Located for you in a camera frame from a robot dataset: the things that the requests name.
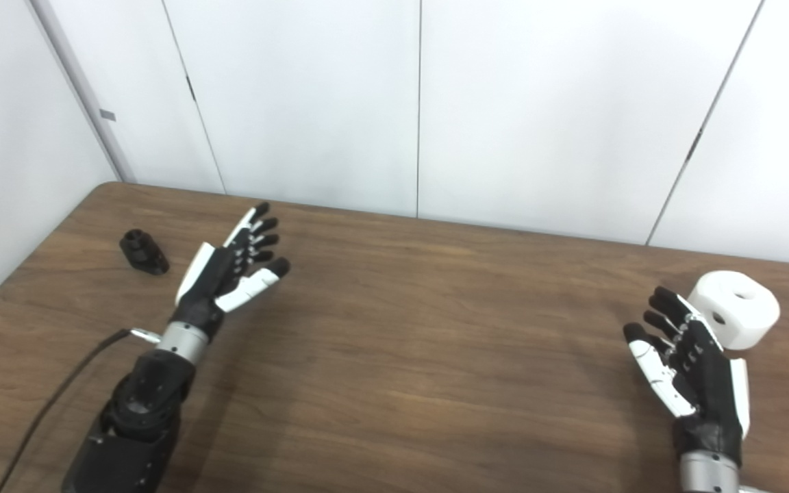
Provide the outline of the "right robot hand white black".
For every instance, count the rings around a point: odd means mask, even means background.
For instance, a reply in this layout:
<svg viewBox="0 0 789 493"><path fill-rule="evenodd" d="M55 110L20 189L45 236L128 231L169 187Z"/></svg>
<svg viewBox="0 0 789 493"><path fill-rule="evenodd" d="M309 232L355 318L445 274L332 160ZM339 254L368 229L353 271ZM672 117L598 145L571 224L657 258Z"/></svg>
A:
<svg viewBox="0 0 789 493"><path fill-rule="evenodd" d="M623 327L627 346L649 387L673 415L679 455L707 451L741 468L749 430L749 385L744 359L730 359L705 316L680 294L658 286L644 321Z"/></svg>

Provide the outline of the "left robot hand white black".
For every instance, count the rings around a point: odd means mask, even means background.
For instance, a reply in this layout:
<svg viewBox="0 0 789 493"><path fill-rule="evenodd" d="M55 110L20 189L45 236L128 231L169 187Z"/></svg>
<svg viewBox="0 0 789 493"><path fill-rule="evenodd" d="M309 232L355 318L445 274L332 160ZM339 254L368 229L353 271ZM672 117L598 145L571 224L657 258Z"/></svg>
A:
<svg viewBox="0 0 789 493"><path fill-rule="evenodd" d="M228 313L289 273L290 262L266 250L279 242L279 235L272 233L278 219L267 216L270 209L270 203L257 203L223 244L201 244L179 285L172 322L193 327L211 341Z"/></svg>

